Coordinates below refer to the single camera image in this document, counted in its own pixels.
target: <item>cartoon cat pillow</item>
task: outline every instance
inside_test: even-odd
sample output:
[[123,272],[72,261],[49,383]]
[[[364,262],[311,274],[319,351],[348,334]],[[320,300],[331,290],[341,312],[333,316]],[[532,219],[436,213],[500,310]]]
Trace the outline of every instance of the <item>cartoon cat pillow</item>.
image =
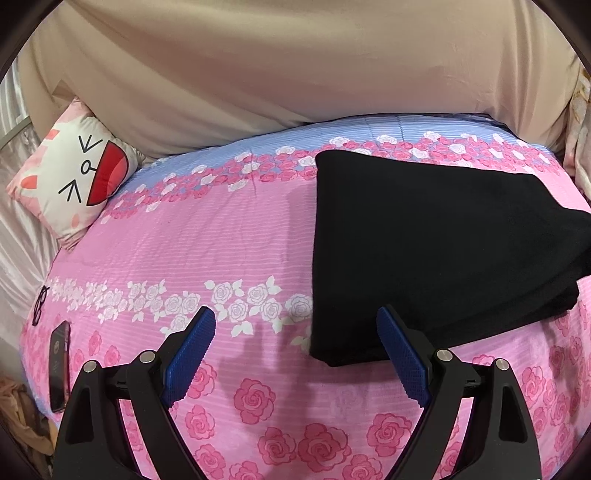
[[76,98],[7,192],[39,218],[61,246],[70,249],[143,159]]

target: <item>black cloth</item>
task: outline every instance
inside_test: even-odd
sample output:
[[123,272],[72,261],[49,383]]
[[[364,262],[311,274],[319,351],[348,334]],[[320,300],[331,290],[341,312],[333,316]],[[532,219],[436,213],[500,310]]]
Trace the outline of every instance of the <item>black cloth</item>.
[[591,215],[534,175],[317,155],[310,354],[387,359],[375,315],[391,303],[436,348],[558,315],[591,273]]

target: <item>smartphone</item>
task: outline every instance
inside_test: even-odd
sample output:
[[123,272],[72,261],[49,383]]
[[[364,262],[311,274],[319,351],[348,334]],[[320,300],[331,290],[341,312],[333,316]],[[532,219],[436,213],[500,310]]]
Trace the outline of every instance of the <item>smartphone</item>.
[[49,401],[53,413],[64,411],[70,396],[69,344],[70,324],[62,322],[51,333],[49,345]]

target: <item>beige fabric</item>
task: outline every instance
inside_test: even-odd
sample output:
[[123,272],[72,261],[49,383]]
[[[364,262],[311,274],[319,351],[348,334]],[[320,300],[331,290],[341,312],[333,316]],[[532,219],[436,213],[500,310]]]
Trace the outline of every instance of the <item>beige fabric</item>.
[[0,416],[41,477],[49,479],[45,456],[54,450],[49,432],[40,432],[37,409],[25,386],[6,377],[0,377]]
[[558,150],[579,65],[531,0],[70,0],[20,55],[41,137],[76,94],[154,157],[381,112]]

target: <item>bed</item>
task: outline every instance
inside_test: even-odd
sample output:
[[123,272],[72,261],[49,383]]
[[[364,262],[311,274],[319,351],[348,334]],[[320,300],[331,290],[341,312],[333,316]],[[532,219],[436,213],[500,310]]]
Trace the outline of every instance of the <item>bed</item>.
[[[27,322],[21,337],[40,409],[59,423],[48,408],[46,359],[61,321],[72,324],[73,384],[88,359],[129,362],[207,305],[216,337],[171,415],[209,478],[349,480],[362,471],[360,478],[380,480],[408,441],[417,403],[389,362],[329,368],[307,354],[314,156],[334,148],[530,173],[563,206],[591,211],[546,147],[476,115],[361,116],[162,158],[140,169],[80,244],[53,262],[40,322]],[[363,175],[360,164],[359,181]],[[509,360],[544,479],[591,423],[591,280],[579,289],[577,305],[559,318],[453,349],[475,363]],[[131,404],[122,401],[122,411],[142,473],[156,478]],[[452,471],[468,414],[465,402],[437,478]]]

